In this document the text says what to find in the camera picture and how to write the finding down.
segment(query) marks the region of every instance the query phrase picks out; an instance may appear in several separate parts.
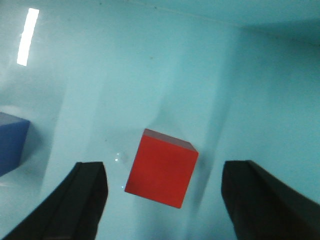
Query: red cube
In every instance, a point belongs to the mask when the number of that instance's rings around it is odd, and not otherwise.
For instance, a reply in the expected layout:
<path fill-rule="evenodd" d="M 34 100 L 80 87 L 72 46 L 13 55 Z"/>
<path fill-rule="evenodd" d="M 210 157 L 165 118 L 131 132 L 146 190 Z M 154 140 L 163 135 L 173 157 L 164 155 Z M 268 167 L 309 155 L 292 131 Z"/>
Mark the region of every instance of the red cube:
<path fill-rule="evenodd" d="M 145 129 L 125 191 L 181 208 L 198 155 L 187 141 Z"/>

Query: blue cube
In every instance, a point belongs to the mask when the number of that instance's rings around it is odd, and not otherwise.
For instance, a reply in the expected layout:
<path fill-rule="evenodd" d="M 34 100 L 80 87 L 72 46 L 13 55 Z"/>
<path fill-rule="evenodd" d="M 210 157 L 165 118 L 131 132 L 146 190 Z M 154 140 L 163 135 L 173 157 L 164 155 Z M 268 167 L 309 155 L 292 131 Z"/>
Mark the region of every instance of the blue cube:
<path fill-rule="evenodd" d="M 0 176 L 19 166 L 30 121 L 0 112 Z"/>

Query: light blue wall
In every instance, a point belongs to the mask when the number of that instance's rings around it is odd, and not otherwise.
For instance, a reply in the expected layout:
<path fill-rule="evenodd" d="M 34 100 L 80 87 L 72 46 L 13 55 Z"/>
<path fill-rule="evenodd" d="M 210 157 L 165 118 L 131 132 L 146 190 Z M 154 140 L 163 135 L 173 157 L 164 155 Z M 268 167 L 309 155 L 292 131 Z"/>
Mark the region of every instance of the light blue wall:
<path fill-rule="evenodd" d="M 28 7 L 40 15 L 22 67 Z M 3 1 L 0 12 L 0 111 L 33 122 L 24 165 L 0 178 L 17 186 L 0 209 L 20 210 L 0 216 L 0 234 L 79 161 L 107 170 L 97 240 L 235 240 L 220 194 L 226 160 L 255 160 L 320 203 L 319 47 L 118 0 Z M 144 128 L 200 153 L 182 209 L 122 188 Z"/>

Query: block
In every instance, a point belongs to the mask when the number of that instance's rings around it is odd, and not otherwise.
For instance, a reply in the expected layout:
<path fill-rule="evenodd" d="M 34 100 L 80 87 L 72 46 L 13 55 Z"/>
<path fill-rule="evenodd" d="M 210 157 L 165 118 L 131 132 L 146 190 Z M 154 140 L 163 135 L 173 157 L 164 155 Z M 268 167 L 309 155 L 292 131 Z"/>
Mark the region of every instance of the block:
<path fill-rule="evenodd" d="M 187 141 L 145 129 L 125 191 L 181 208 L 198 155 Z"/>
<path fill-rule="evenodd" d="M 19 166 L 30 121 L 0 112 L 0 176 Z"/>

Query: light blue surface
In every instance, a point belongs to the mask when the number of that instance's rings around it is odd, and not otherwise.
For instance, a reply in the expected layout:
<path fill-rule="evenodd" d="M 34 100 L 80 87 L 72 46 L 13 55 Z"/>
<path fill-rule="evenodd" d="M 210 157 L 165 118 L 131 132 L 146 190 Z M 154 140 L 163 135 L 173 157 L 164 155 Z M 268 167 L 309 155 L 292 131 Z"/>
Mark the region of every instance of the light blue surface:
<path fill-rule="evenodd" d="M 32 122 L 24 164 L 0 178 L 0 238 L 79 161 L 106 166 L 97 240 L 235 240 L 226 160 L 252 159 L 320 203 L 318 46 L 120 0 L 1 1 L 0 43 L 0 111 Z M 200 153 L 182 209 L 124 192 L 144 128 Z"/>

